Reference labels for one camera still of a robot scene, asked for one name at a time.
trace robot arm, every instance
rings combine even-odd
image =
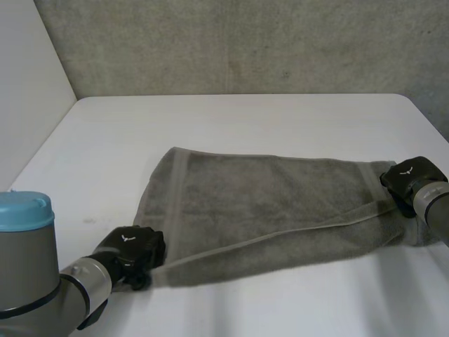
[[[68,336],[95,323],[118,283],[148,287],[163,262],[162,232],[118,227],[93,254],[58,272],[51,201],[0,193],[0,336]]]
[[[449,246],[449,183],[428,159],[417,157],[392,166],[380,177],[402,214],[418,216]]]

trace white wall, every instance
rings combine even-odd
[[[32,0],[0,0],[0,191],[76,102]]]

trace gray wall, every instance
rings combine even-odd
[[[400,93],[449,138],[448,0],[35,0],[78,98]]]

